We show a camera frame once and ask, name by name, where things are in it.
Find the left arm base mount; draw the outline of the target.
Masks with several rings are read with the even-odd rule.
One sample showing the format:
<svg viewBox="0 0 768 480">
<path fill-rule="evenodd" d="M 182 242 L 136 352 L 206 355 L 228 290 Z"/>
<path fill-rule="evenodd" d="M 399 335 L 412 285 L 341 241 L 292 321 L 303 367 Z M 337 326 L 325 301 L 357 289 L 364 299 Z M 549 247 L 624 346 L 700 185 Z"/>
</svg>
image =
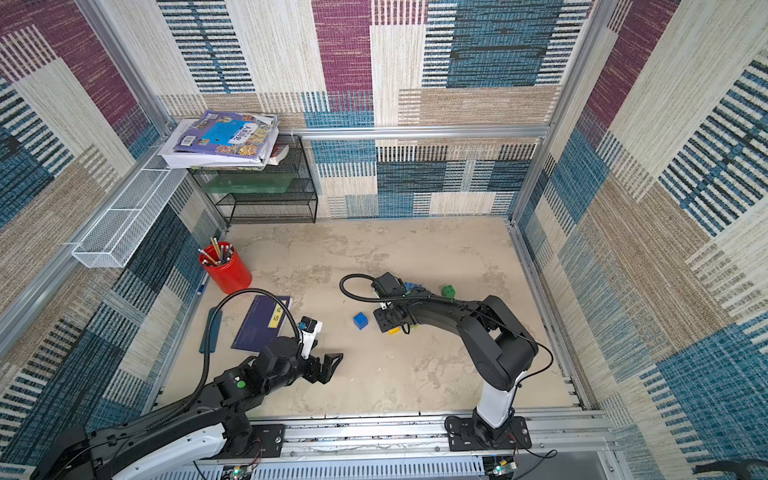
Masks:
<svg viewBox="0 0 768 480">
<path fill-rule="evenodd" d="M 234 448 L 228 453 L 231 459 L 272 459 L 279 458 L 282 453 L 285 424 L 268 423 L 252 426 L 251 435 L 242 447 Z"/>
</svg>

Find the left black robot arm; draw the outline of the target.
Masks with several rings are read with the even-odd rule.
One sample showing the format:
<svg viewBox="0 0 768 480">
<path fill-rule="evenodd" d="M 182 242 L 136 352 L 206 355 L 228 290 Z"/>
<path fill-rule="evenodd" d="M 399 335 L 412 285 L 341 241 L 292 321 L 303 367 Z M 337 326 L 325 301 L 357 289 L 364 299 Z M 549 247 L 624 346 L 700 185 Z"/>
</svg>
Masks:
<svg viewBox="0 0 768 480">
<path fill-rule="evenodd" d="M 326 384 L 340 353 L 303 357 L 297 341 L 278 337 L 256 356 L 225 370 L 189 396 L 135 420 L 87 432 L 65 430 L 34 479 L 150 479 L 218 455 L 244 457 L 256 447 L 248 411 L 303 378 Z"/>
</svg>

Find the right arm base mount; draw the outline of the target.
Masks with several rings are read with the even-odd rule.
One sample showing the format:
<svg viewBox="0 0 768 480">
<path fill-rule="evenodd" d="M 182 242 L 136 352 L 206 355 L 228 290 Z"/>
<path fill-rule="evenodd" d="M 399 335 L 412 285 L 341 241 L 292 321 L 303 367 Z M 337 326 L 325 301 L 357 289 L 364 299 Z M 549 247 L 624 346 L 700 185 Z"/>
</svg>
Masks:
<svg viewBox="0 0 768 480">
<path fill-rule="evenodd" d="M 522 416 L 509 417 L 494 428 L 478 415 L 462 418 L 455 415 L 444 419 L 451 451 L 518 450 L 530 449 L 532 441 L 526 420 Z"/>
</svg>

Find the dark blue square lego brick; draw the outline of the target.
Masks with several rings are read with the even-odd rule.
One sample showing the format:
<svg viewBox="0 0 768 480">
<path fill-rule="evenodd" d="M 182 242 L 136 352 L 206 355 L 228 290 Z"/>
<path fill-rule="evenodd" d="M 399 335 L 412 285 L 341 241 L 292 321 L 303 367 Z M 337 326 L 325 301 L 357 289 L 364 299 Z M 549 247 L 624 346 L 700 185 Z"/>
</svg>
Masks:
<svg viewBox="0 0 768 480">
<path fill-rule="evenodd" d="M 362 313 L 362 312 L 360 312 L 360 313 L 356 314 L 356 315 L 353 317 L 353 322 L 354 322 L 355 326 L 356 326 L 356 327 L 357 327 L 359 330 L 363 330 L 363 329 L 364 329 L 364 328 L 366 328 L 366 327 L 368 326 L 368 324 L 369 324 L 369 320 L 368 320 L 367 316 L 366 316 L 364 313 Z"/>
</svg>

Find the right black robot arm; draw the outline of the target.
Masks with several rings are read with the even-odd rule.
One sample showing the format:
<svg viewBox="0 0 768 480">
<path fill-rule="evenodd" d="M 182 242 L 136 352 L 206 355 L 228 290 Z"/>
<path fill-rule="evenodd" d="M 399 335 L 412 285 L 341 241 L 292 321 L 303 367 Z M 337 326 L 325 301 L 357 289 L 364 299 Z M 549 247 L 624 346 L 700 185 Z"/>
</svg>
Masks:
<svg viewBox="0 0 768 480">
<path fill-rule="evenodd" d="M 509 439 L 513 402 L 539 344 L 500 298 L 491 295 L 483 301 L 464 302 L 410 292 L 383 302 L 374 318 L 384 333 L 422 325 L 459 336 L 483 380 L 469 437 L 485 447 L 499 447 Z"/>
</svg>

